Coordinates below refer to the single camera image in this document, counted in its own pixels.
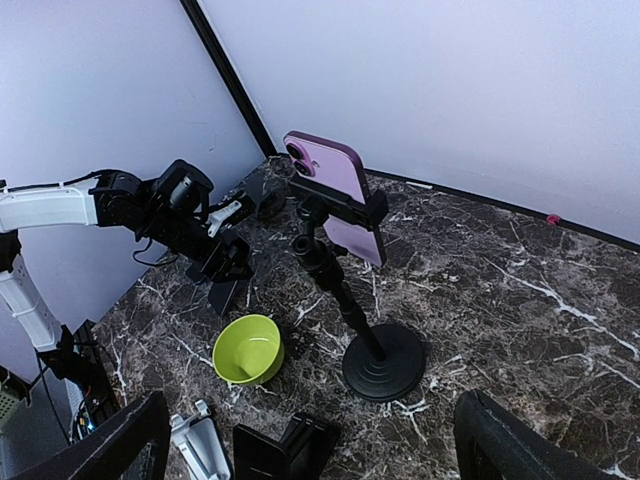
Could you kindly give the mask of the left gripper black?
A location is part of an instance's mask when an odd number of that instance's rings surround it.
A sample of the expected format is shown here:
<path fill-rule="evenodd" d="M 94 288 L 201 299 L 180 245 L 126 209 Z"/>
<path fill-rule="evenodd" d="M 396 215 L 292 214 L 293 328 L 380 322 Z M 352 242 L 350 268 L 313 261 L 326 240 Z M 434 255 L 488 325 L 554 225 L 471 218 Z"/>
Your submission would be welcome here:
<path fill-rule="evenodd" d="M 213 251 L 202 261 L 194 261 L 186 270 L 186 276 L 195 283 L 225 283 L 250 279 L 250 245 L 235 232 L 223 232 L 216 239 Z"/>

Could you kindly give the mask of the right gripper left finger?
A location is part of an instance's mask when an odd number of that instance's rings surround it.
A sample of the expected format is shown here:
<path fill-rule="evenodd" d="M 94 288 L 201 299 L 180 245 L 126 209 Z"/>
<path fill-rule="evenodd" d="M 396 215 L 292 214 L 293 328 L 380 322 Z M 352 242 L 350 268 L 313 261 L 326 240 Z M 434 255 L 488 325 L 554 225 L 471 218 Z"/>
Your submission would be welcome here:
<path fill-rule="evenodd" d="M 162 479 L 171 427 L 164 394 L 153 391 L 83 440 L 18 473 L 17 479 Z"/>

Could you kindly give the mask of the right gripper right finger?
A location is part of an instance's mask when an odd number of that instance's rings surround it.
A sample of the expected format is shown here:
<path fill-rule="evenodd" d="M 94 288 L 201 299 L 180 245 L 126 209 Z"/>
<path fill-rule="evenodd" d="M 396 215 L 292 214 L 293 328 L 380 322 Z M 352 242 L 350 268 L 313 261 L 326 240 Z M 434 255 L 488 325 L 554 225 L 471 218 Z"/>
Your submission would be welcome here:
<path fill-rule="evenodd" d="M 480 390 L 460 395 L 454 438 L 462 479 L 610 479 L 549 442 Z"/>

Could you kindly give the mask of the grey small phone stand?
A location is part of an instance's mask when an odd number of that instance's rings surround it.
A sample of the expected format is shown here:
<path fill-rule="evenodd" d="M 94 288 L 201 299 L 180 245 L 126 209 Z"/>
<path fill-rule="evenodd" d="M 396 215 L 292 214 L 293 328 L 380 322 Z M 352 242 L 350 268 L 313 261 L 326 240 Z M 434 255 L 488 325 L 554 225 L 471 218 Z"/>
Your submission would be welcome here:
<path fill-rule="evenodd" d="M 267 222 L 284 209 L 285 189 L 281 185 L 268 184 L 261 174 L 254 174 L 246 179 L 245 192 L 254 204 L 258 221 Z"/>

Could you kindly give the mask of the white folding phone stand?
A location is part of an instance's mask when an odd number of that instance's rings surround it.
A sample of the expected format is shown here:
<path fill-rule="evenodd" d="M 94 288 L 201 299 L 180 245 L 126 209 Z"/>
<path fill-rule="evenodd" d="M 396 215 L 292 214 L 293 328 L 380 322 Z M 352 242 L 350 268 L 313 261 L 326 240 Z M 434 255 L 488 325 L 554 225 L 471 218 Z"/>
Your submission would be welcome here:
<path fill-rule="evenodd" d="M 171 442 L 186 461 L 189 478 L 230 480 L 231 462 L 221 441 L 212 411 L 204 399 L 195 402 L 190 417 L 174 414 L 170 418 Z"/>

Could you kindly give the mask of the purple edged phone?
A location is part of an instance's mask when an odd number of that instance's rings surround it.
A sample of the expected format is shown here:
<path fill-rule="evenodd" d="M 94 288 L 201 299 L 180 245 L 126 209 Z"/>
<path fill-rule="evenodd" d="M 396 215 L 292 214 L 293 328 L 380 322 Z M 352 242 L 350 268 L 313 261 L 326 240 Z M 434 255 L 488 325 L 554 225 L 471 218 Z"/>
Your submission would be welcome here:
<path fill-rule="evenodd" d="M 207 299 L 210 306 L 219 316 L 224 316 L 229 310 L 234 294 L 238 288 L 238 284 L 239 281 L 211 284 Z"/>

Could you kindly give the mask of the large black phone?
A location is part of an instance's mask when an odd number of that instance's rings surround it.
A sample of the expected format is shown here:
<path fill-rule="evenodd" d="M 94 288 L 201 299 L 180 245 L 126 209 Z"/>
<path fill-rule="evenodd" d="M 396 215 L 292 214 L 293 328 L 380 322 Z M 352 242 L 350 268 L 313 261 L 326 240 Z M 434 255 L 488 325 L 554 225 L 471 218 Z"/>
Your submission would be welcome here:
<path fill-rule="evenodd" d="M 291 460 L 285 447 L 245 425 L 233 429 L 233 459 L 237 480 L 284 480 L 290 476 Z"/>

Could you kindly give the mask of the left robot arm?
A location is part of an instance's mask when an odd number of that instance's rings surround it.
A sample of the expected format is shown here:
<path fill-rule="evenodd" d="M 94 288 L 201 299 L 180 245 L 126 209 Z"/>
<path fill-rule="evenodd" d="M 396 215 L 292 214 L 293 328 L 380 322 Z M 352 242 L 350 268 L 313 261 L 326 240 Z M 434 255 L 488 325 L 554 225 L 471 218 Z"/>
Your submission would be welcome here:
<path fill-rule="evenodd" d="M 40 185 L 1 188 L 1 300 L 38 358 L 62 379 L 88 383 L 93 368 L 75 352 L 74 314 L 104 314 L 149 269 L 125 251 L 147 240 L 192 261 L 214 283 L 250 276 L 249 246 L 233 226 L 255 209 L 238 191 L 210 202 L 213 183 L 174 161 L 142 180 L 105 169 Z"/>

